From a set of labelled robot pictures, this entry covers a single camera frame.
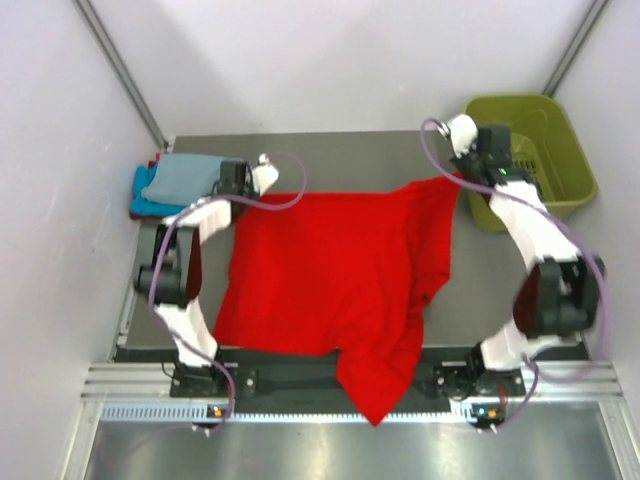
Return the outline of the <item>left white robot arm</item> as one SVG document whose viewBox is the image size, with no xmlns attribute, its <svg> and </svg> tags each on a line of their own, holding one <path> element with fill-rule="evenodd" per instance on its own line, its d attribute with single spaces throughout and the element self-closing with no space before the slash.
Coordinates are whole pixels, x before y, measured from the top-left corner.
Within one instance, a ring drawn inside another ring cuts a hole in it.
<svg viewBox="0 0 640 480">
<path fill-rule="evenodd" d="M 278 176 L 266 156 L 251 163 L 189 154 L 168 155 L 134 175 L 129 215 L 140 234 L 132 287 L 166 326 L 179 366 L 194 370 L 192 384 L 205 396 L 220 394 L 227 374 L 199 301 L 201 247 L 233 225 Z"/>
</svg>

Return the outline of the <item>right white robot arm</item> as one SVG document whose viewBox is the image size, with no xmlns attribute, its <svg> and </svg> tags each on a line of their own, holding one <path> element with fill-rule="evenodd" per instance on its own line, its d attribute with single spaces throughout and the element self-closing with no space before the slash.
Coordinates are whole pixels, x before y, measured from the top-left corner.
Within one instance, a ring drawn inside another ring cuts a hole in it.
<svg viewBox="0 0 640 480">
<path fill-rule="evenodd" d="M 526 268 L 510 319 L 466 357 L 469 388 L 487 396 L 502 385 L 503 372 L 593 326 L 604 264 L 587 261 L 554 222 L 534 178 L 513 160 L 509 127 L 478 126 L 459 115 L 444 131 L 453 164 L 503 223 Z"/>
</svg>

